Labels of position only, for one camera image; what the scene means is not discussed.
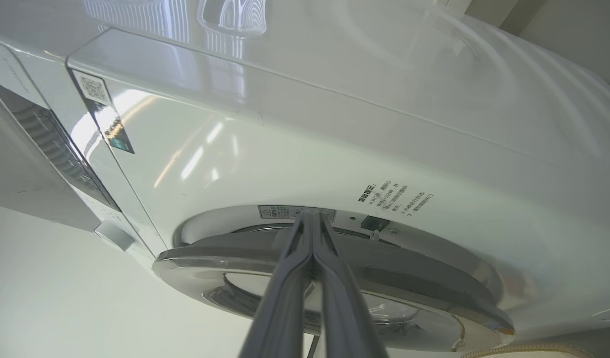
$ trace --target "qr code sticker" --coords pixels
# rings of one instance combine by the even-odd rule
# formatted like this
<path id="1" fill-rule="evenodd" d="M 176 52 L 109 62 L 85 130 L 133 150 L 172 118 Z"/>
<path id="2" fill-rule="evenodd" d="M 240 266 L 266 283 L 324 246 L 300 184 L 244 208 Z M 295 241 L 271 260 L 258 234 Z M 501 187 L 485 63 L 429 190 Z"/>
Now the qr code sticker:
<path id="1" fill-rule="evenodd" d="M 82 90 L 84 97 L 90 100 L 95 100 L 95 102 L 100 102 L 107 106 L 111 105 L 110 97 L 105 88 L 104 80 L 79 71 L 74 72 L 76 76 L 75 78 L 80 85 L 80 89 Z"/>

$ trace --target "white wall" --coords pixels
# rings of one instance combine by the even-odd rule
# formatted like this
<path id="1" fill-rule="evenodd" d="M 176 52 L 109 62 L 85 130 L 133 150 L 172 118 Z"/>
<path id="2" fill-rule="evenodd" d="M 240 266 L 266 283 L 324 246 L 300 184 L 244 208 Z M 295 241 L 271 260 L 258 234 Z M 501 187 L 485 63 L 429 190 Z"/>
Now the white wall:
<path id="1" fill-rule="evenodd" d="M 92 233 L 0 207 L 0 358 L 230 358 L 250 322 L 176 292 Z"/>
<path id="2" fill-rule="evenodd" d="M 548 0 L 520 36 L 610 84 L 610 0 Z"/>

